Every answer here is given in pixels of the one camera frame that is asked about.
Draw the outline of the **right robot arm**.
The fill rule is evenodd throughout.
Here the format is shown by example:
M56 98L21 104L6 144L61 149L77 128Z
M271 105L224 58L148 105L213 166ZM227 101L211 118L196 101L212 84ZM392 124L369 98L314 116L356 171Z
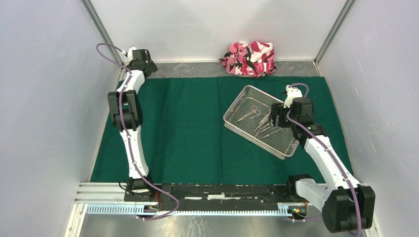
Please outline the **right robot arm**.
M373 225L376 194L372 187L362 185L347 170L325 129L314 122L313 111L313 101L306 97L292 99L289 106L285 103L271 106L271 126L291 129L327 185L326 188L320 186L308 175L295 175L289 178L286 197L291 201L304 198L315 206L329 232L360 236L362 230Z

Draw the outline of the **wire mesh instrument tray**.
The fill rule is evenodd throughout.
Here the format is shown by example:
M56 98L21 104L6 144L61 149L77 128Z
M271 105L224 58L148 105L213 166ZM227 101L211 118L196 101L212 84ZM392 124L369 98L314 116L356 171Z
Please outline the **wire mesh instrument tray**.
M247 85L241 90L223 115L224 125L274 156L280 159L287 159L294 155L299 145L299 142L294 139L290 128L287 128L287 133L278 132L264 139L262 137L265 134L280 127L271 127L269 124L256 130L263 115L271 112L271 105L274 103L281 103L281 100L254 86ZM251 111L252 106L257 106L261 114L252 114L237 122L239 118Z

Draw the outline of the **green surgical drape cloth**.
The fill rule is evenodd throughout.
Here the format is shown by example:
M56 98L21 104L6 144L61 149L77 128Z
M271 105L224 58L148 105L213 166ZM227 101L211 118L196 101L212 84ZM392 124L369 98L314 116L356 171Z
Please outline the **green surgical drape cloth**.
M335 105L323 77L147 79L139 92L143 151L155 183L284 184L291 175L324 179L302 147L282 160L224 126L223 115L252 85L278 99L285 86L309 86L314 120L345 166L351 163Z

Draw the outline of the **surgical forceps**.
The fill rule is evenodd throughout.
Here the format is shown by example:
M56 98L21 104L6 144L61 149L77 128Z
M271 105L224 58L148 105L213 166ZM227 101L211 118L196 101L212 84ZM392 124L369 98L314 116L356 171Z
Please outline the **surgical forceps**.
M264 114L263 118L261 119L258 126L256 127L256 130L261 129L263 126L269 125L270 117L271 117L270 112L267 112L266 114Z

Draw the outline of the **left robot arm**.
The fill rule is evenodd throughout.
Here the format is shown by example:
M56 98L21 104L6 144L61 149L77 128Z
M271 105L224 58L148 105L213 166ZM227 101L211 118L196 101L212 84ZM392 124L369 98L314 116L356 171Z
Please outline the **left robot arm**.
M125 79L118 88L107 95L111 121L119 131L128 160L126 197L139 197L150 201L155 187L150 185L151 176L141 141L143 112L138 99L140 87L146 78L157 70L147 49L131 47L123 52L128 64L124 67Z

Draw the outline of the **surgical scissors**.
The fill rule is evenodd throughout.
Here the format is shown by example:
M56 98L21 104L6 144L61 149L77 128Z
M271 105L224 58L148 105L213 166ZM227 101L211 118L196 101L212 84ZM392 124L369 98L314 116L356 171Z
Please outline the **surgical scissors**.
M252 114L260 115L261 114L261 111L257 108L257 106L252 106L251 107L251 111L248 112L247 114L245 114L244 116L242 116L241 118L239 118L237 120L237 122L244 120L246 117L248 117L248 116L250 116Z
M267 133L267 134L265 134L262 138L263 138L263 139L264 139L264 138L267 138L267 137L269 137L269 136L271 136L271 135L273 135L273 134L276 134L276 133L278 133L278 132L287 133L287 131L288 131L288 129L287 129L287 128L278 128L278 129L275 129L275 130L272 130L272 131L268 132L268 133Z

